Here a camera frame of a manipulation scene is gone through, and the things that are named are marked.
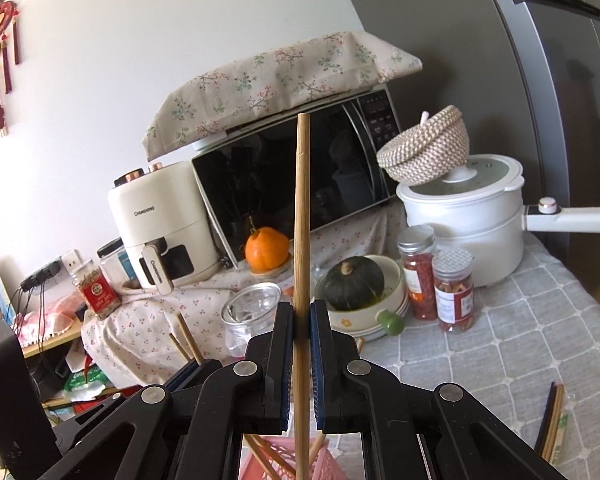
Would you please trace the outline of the wooden chopstick long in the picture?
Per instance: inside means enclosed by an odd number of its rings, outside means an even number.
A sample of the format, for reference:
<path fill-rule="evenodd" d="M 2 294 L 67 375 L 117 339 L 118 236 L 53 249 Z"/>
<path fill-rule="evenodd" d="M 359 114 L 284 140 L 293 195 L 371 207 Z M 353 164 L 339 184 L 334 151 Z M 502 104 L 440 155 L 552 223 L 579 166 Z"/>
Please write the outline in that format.
<path fill-rule="evenodd" d="M 203 366 L 204 362 L 206 362 L 206 359 L 204 358 L 204 354 L 200 351 L 192 332 L 189 330 L 185 322 L 184 316 L 181 315 L 181 313 L 178 313 L 176 315 L 176 318 L 178 319 L 178 326 L 180 326 L 180 329 L 187 341 L 189 349 L 192 352 L 193 358 L 199 366 Z"/>

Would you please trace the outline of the wooden chopstick crossed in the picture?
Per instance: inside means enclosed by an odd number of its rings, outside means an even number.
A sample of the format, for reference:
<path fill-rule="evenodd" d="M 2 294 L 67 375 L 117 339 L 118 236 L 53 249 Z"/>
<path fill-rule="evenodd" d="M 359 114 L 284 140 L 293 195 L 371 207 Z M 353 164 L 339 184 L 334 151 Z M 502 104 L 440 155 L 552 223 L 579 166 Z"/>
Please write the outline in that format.
<path fill-rule="evenodd" d="M 252 455 L 262 466 L 271 479 L 280 480 L 280 472 L 286 474 L 287 479 L 296 478 L 296 471 L 290 463 L 272 448 L 272 445 L 256 434 L 245 434 L 244 440 L 248 444 Z"/>

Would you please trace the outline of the bamboo chopsticks pair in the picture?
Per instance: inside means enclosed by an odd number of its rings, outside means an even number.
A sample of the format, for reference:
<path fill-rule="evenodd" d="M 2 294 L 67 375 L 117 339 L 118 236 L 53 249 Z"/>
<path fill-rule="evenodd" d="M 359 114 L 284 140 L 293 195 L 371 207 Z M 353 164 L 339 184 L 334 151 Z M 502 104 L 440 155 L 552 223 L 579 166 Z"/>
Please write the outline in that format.
<path fill-rule="evenodd" d="M 557 384 L 557 394 L 550 428 L 548 428 L 543 451 L 539 454 L 543 460 L 552 465 L 557 463 L 559 454 L 562 452 L 562 442 L 564 442 L 568 425 L 568 413 L 564 409 L 565 397 L 565 385 Z"/>

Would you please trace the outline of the black chopstick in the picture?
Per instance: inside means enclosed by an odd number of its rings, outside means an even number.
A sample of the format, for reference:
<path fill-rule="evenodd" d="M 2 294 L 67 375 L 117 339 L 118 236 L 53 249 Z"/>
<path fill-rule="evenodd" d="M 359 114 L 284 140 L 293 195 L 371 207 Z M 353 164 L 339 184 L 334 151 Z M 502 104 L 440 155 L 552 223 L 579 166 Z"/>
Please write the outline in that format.
<path fill-rule="evenodd" d="M 538 454 L 541 454 L 544 448 L 544 444 L 546 442 L 548 428 L 550 428 L 550 421 L 552 420 L 554 404 L 557 394 L 557 384 L 556 382 L 552 382 L 550 384 L 550 392 L 548 393 L 545 410 L 541 422 L 541 426 L 539 429 L 538 436 L 536 437 L 534 450 Z"/>

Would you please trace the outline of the floral cloth drape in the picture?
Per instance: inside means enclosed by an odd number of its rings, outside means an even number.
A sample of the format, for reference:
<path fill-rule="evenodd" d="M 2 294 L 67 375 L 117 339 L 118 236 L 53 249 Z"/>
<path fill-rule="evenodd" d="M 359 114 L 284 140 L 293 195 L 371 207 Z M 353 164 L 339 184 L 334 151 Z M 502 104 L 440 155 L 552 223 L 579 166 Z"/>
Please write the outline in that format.
<path fill-rule="evenodd" d="M 351 256 L 396 258 L 396 237 L 405 227 L 404 209 L 395 200 L 326 226 L 311 234 L 312 273 L 321 275 Z M 117 388 L 162 384 L 185 364 L 169 337 L 174 334 L 184 344 L 176 320 L 182 316 L 207 359 L 230 362 L 221 310 L 227 300 L 255 282 L 242 263 L 166 296 L 149 289 L 122 289 L 121 307 L 106 318 L 85 312 L 81 330 L 84 350 Z"/>

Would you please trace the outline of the wooden low shelf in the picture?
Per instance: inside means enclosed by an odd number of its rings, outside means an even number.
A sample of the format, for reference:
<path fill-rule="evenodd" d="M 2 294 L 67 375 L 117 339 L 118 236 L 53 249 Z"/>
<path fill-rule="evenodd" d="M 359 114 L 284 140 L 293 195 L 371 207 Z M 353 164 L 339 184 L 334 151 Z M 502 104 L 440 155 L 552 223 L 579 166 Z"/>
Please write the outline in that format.
<path fill-rule="evenodd" d="M 23 347 L 23 356 L 26 359 L 29 359 L 31 356 L 36 356 L 37 354 L 46 350 L 60 347 L 63 344 L 68 344 L 68 342 L 79 339 L 81 337 L 82 326 L 83 323 L 78 318 L 75 318 L 68 330 L 62 334 L 50 337 L 40 342 L 34 342 L 33 344 L 29 344 L 27 347 Z"/>

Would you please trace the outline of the clear container black lid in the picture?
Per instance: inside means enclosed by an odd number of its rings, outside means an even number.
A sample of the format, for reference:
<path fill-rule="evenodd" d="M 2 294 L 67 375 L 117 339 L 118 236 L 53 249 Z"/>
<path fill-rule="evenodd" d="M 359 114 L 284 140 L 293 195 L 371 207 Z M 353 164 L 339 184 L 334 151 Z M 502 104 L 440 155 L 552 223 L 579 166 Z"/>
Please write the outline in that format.
<path fill-rule="evenodd" d="M 97 249 L 99 266 L 115 288 L 139 288 L 131 261 L 120 237 Z"/>

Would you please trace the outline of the white air fryer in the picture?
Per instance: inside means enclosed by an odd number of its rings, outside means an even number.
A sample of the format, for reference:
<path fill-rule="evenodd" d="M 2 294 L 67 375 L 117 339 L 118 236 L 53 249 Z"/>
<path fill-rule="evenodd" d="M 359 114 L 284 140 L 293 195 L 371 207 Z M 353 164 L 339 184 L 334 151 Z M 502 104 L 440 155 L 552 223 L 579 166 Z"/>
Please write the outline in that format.
<path fill-rule="evenodd" d="M 191 162 L 174 162 L 148 174 L 132 171 L 112 190 L 112 200 L 124 248 L 142 286 L 169 295 L 219 271 L 220 257 Z"/>

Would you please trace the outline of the dark green pumpkin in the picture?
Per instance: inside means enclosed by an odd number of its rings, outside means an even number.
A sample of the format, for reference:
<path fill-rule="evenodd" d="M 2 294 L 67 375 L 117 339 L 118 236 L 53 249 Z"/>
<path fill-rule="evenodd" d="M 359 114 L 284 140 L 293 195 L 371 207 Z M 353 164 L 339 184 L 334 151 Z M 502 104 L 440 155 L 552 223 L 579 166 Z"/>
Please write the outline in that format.
<path fill-rule="evenodd" d="M 376 304 L 385 289 L 380 266 L 368 257 L 350 257 L 324 277 L 324 299 L 337 311 L 361 310 Z"/>

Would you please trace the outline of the orange tangerine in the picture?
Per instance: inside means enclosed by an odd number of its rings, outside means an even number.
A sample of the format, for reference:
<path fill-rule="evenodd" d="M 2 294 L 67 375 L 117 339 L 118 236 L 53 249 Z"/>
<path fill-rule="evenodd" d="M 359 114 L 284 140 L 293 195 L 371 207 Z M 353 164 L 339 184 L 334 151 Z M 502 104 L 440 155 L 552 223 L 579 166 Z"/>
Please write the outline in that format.
<path fill-rule="evenodd" d="M 245 257 L 250 271 L 262 274 L 282 266 L 289 256 L 289 238 L 269 226 L 257 228 L 252 218 L 249 218 L 249 224 Z"/>

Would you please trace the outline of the grey checked tablecloth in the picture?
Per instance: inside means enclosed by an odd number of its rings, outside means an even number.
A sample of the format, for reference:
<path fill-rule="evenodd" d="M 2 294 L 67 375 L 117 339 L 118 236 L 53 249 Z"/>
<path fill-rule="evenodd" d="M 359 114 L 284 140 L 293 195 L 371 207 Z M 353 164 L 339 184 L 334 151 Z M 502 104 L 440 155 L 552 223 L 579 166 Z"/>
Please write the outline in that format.
<path fill-rule="evenodd" d="M 466 332 L 409 318 L 401 335 L 366 344 L 364 359 L 425 389 L 457 382 L 528 444 L 550 384 L 564 385 L 558 468 L 569 479 L 600 479 L 600 305 L 532 235 L 518 269 L 476 289 L 475 305 Z"/>

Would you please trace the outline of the spice jar silver lid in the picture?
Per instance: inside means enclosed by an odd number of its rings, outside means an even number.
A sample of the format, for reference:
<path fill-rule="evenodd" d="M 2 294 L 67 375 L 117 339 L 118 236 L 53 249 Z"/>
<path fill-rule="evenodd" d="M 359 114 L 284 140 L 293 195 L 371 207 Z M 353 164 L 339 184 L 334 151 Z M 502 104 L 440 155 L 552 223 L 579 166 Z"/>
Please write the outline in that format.
<path fill-rule="evenodd" d="M 434 228 L 429 224 L 409 226 L 398 236 L 408 296 L 412 311 L 419 320 L 437 318 L 432 258 L 437 250 Z"/>

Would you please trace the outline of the black microwave oven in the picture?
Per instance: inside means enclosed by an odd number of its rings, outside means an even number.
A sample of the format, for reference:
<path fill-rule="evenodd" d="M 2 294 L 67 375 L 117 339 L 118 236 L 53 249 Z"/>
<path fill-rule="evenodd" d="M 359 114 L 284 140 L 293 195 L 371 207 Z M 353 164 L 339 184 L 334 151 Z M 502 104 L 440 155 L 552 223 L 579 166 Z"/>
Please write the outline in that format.
<path fill-rule="evenodd" d="M 244 260 L 255 229 L 292 237 L 297 204 L 318 230 L 385 203 L 396 184 L 377 153 L 398 132 L 379 87 L 254 122 L 202 150 L 193 167 L 226 263 Z"/>

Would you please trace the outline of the floral cloth cover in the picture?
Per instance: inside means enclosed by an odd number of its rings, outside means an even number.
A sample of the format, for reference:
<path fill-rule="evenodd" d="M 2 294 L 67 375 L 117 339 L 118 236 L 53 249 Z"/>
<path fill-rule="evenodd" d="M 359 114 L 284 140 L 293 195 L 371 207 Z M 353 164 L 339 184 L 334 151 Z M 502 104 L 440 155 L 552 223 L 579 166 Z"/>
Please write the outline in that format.
<path fill-rule="evenodd" d="M 360 30 L 247 56 L 166 97 L 143 138 L 146 158 L 152 162 L 212 134 L 420 70 L 417 56 Z"/>

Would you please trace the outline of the grey refrigerator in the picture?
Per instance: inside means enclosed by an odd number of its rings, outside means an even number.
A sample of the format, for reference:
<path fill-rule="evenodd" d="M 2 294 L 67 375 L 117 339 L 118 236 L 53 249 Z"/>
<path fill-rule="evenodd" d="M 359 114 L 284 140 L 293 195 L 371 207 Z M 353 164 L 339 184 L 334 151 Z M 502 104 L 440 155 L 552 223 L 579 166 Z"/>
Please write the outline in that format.
<path fill-rule="evenodd" d="M 540 234 L 583 284 L 600 282 L 600 0 L 351 0 L 366 32 L 422 61 L 388 88 L 403 127 L 449 105 L 474 162 L 515 159 L 516 206 L 465 234 L 430 214 L 441 243 L 475 257 L 474 282 L 512 274 Z"/>

